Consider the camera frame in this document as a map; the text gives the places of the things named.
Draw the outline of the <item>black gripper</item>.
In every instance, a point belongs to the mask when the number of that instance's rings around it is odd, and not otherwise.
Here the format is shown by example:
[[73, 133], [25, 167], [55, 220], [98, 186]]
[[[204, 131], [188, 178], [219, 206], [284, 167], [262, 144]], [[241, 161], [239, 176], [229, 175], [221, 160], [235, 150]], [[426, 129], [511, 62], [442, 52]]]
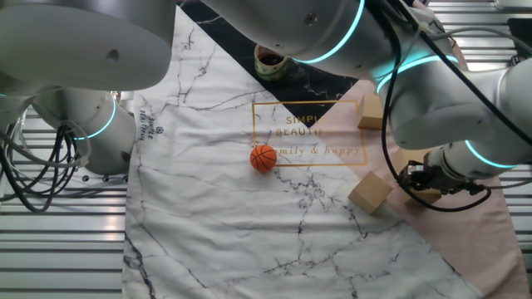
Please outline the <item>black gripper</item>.
[[408, 164], [398, 174], [397, 182], [406, 188], [418, 191], [440, 190], [442, 195], [457, 194], [466, 189], [466, 184], [448, 187], [448, 177], [439, 166]]

